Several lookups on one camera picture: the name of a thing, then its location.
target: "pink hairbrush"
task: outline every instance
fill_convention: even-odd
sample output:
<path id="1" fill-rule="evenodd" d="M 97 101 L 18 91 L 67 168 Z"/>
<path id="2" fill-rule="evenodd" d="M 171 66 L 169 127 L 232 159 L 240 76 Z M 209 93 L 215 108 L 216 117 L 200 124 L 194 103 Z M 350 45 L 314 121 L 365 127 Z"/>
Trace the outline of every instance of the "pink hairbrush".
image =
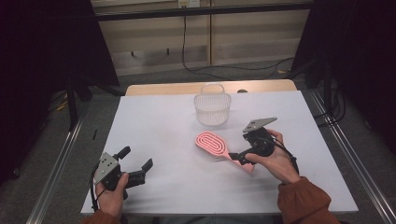
<path id="1" fill-rule="evenodd" d="M 209 152 L 210 154 L 216 157 L 224 157 L 230 161 L 233 161 L 231 157 L 228 155 L 228 149 L 227 146 L 225 145 L 224 140 L 219 136 L 215 135 L 214 133 L 211 132 L 200 133 L 195 138 L 195 144 L 201 149 L 206 150 L 207 152 Z M 241 166 L 244 170 L 248 171 L 249 173 L 251 173 L 254 169 L 254 165 L 250 163 L 241 165 L 239 161 L 233 161 L 233 162 Z"/>

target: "power outlet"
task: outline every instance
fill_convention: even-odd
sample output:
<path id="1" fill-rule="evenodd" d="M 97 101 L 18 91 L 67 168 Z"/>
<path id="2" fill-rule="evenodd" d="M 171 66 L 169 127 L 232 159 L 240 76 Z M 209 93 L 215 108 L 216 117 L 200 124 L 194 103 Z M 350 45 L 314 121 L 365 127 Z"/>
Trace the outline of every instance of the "power outlet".
<path id="1" fill-rule="evenodd" d="M 200 0 L 178 0 L 178 7 L 199 7 Z"/>
<path id="2" fill-rule="evenodd" d="M 188 6 L 189 6 L 189 0 L 178 0 L 179 8 L 188 7 Z"/>

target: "basket handle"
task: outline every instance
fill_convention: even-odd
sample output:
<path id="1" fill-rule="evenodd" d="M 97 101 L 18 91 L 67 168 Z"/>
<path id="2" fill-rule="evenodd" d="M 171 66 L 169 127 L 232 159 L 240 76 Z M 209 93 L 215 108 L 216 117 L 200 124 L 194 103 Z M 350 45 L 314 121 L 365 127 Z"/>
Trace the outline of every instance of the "basket handle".
<path id="1" fill-rule="evenodd" d="M 219 84 L 218 82 L 208 82 L 203 87 L 201 87 L 201 93 L 206 93 L 206 92 L 204 92 L 204 89 L 208 86 L 220 86 L 222 88 L 222 91 L 219 93 L 225 92 L 224 87 L 221 84 Z"/>

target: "metal rail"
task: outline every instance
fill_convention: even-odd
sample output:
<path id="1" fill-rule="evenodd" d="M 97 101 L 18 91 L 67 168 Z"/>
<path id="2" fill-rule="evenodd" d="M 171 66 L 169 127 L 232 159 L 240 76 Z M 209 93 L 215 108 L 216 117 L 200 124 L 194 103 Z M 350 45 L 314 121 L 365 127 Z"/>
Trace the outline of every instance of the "metal rail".
<path id="1" fill-rule="evenodd" d="M 317 91 L 311 92 L 311 96 L 314 99 L 314 102 L 317 105 L 320 112 L 325 113 L 326 109 L 323 105 L 324 101 L 321 98 L 320 94 Z M 329 125 L 332 134 L 334 135 L 340 148 L 343 150 L 344 154 L 346 155 L 349 164 L 352 166 L 353 170 L 355 171 L 356 175 L 361 181 L 361 184 L 363 185 L 364 189 L 366 190 L 367 194 L 372 200 L 379 215 L 384 220 L 384 223 L 386 224 L 396 223 L 395 212 L 393 211 L 392 207 L 389 205 L 386 196 L 381 191 L 379 186 L 375 183 L 375 181 L 372 179 L 367 169 L 364 167 L 363 163 L 361 162 L 361 159 L 359 158 L 355 149 L 347 140 L 347 137 L 344 135 L 338 123 L 333 122 L 333 118 L 329 116 L 325 116 L 325 119 L 327 122 L 330 122 L 332 124 Z"/>
<path id="2" fill-rule="evenodd" d="M 95 15 L 95 18 L 99 21 L 121 21 L 121 20 L 135 20 L 135 19 L 149 19 L 149 18 L 163 18 L 163 17 L 303 10 L 303 9 L 310 9 L 314 5 L 318 5 L 318 4 L 314 4 L 314 2 L 298 2 L 298 3 L 263 4 L 263 5 L 233 6 L 233 7 L 188 7 L 188 8 L 172 8 L 172 9 L 137 11 L 137 12 L 97 13 Z"/>
<path id="3" fill-rule="evenodd" d="M 30 214 L 26 224 L 39 224 L 43 221 L 46 215 L 47 209 L 50 205 L 53 194 L 55 193 L 56 187 L 58 185 L 59 179 L 61 178 L 64 166 L 66 165 L 67 159 L 70 155 L 70 151 L 73 149 L 73 145 L 76 142 L 78 132 L 82 125 L 82 120 L 86 117 L 88 113 L 90 103 L 84 104 L 82 108 L 81 116 L 75 125 L 74 129 L 69 132 L 62 147 L 61 153 L 52 168 L 49 178 L 46 182 L 45 187 L 41 191 L 40 196 L 35 202 L 35 206 Z"/>

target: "hand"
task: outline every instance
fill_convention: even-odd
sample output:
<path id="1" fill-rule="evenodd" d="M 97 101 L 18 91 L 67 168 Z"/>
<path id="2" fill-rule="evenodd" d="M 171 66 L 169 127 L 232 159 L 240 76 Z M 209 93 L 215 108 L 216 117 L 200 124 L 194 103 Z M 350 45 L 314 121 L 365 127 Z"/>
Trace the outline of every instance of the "hand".
<path id="1" fill-rule="evenodd" d="M 114 191 L 106 190 L 102 183 L 98 183 L 95 188 L 96 195 L 99 195 L 98 201 L 100 210 L 116 217 L 118 220 L 121 218 L 123 191 L 128 184 L 128 177 L 129 175 L 127 173 L 123 174 Z"/>
<path id="2" fill-rule="evenodd" d="M 267 131 L 276 138 L 278 143 L 283 144 L 283 135 L 281 133 L 269 129 Z M 263 165 L 276 179 L 282 181 L 283 184 L 291 184 L 300 180 L 299 175 L 291 164 L 288 154 L 279 147 L 275 147 L 274 153 L 269 157 L 261 157 L 257 154 L 248 153 L 245 158 Z"/>

